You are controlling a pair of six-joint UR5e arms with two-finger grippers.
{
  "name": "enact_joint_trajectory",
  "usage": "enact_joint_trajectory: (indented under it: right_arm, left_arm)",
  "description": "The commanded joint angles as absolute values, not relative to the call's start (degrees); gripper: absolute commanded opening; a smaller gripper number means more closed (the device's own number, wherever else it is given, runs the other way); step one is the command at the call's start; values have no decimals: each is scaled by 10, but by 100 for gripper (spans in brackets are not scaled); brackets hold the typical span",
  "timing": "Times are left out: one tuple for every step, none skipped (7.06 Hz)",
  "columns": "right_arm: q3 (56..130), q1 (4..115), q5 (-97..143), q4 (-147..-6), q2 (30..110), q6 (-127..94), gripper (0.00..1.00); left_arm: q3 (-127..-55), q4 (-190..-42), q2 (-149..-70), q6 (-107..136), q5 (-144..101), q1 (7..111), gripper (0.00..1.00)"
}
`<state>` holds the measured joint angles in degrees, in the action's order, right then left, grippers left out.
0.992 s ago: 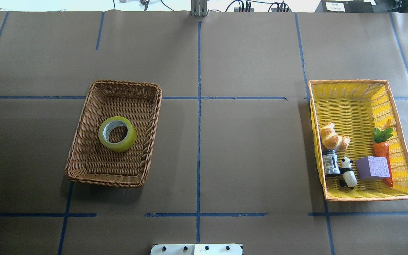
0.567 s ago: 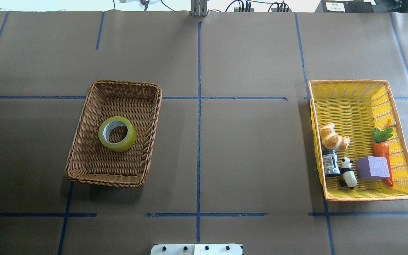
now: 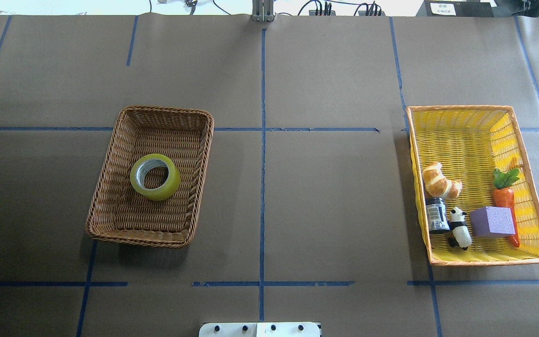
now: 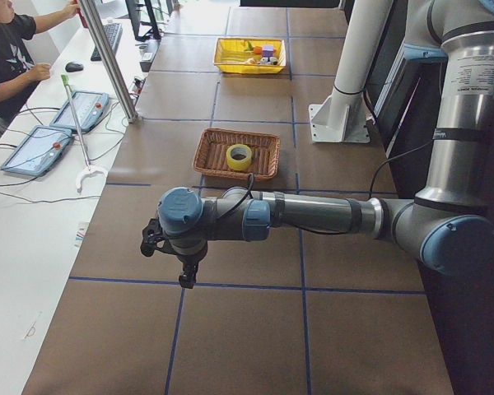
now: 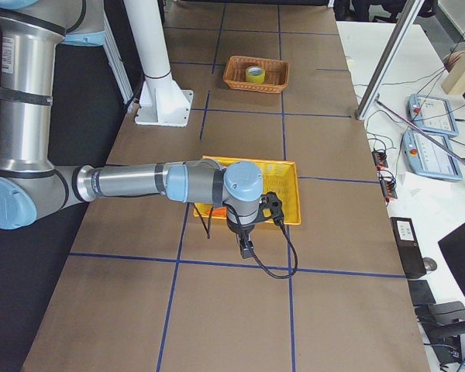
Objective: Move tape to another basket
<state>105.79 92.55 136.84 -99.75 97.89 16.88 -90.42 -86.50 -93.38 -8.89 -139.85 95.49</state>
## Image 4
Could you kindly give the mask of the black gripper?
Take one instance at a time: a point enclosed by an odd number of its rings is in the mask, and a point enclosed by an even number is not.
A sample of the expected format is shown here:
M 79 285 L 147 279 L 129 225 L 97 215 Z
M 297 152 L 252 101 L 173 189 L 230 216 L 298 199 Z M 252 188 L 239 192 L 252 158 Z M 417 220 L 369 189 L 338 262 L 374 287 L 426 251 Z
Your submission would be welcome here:
M 193 289 L 197 283 L 199 263 L 207 256 L 207 242 L 195 253 L 181 254 L 178 259 L 183 264 L 183 270 L 179 275 L 179 284 L 182 288 Z

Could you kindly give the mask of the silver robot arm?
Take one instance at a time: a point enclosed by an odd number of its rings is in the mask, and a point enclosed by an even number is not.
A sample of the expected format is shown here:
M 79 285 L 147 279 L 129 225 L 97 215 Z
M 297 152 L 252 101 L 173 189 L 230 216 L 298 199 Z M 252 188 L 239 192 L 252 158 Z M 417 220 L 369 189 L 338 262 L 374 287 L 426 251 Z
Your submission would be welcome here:
M 494 215 L 482 200 L 494 116 L 494 1 L 411 1 L 403 55 L 446 65 L 424 187 L 411 198 L 365 201 L 231 188 L 202 198 L 173 188 L 143 231 L 144 255 L 175 255 L 190 288 L 211 240 L 264 240 L 292 226 L 323 235 L 366 233 L 444 275 L 494 259 Z

